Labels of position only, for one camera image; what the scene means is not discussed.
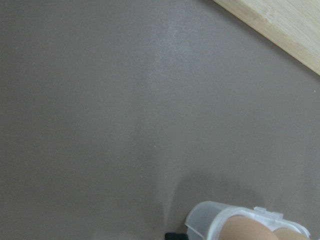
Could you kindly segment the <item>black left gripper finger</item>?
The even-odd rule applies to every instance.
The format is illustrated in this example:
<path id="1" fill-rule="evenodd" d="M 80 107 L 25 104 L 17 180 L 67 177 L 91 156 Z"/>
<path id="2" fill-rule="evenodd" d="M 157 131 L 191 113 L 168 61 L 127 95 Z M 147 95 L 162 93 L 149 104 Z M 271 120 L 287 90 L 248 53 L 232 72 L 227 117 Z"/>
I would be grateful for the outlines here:
<path id="1" fill-rule="evenodd" d="M 165 240 L 188 240 L 186 233 L 167 232 L 164 235 Z"/>

